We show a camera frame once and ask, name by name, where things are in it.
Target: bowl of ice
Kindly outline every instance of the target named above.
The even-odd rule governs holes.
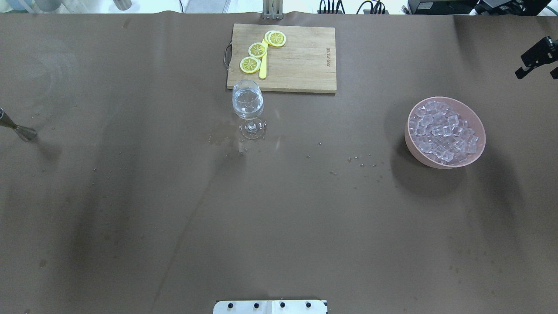
[[[464,103],[430,97],[409,113],[405,143],[421,163],[452,169],[469,165],[482,155],[486,134],[479,117]]]

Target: wine glass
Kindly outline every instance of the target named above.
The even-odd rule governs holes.
[[[256,82],[243,79],[234,85],[233,108],[244,119],[239,126],[244,137],[254,140],[265,133],[266,123],[258,118],[263,112],[263,96]]]
[[[0,108],[0,126],[5,126],[13,129],[17,135],[20,136],[25,142],[29,142],[37,136],[37,131],[30,127],[24,127],[13,123],[12,119],[4,112],[4,109]]]

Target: cutting board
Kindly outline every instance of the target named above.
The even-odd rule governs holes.
[[[261,42],[267,31],[285,33],[283,47],[269,46],[267,78],[258,72],[246,74],[240,61],[248,56],[248,48]],[[234,24],[233,52],[227,77],[227,88],[232,89],[241,79],[251,79],[263,91],[331,93],[337,92],[335,62],[335,28],[307,26],[279,26]]]

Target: clear liquid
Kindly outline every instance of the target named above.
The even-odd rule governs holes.
[[[241,88],[233,95],[233,108],[242,119],[255,119],[262,114],[263,96],[257,89]]]

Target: table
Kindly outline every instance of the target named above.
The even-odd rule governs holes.
[[[0,130],[0,312],[554,312],[558,87],[513,72],[558,19],[287,14],[336,28],[338,92],[265,92],[243,141],[223,50],[259,18],[0,16],[1,106],[39,133]],[[436,95],[484,122],[466,168],[405,147]]]

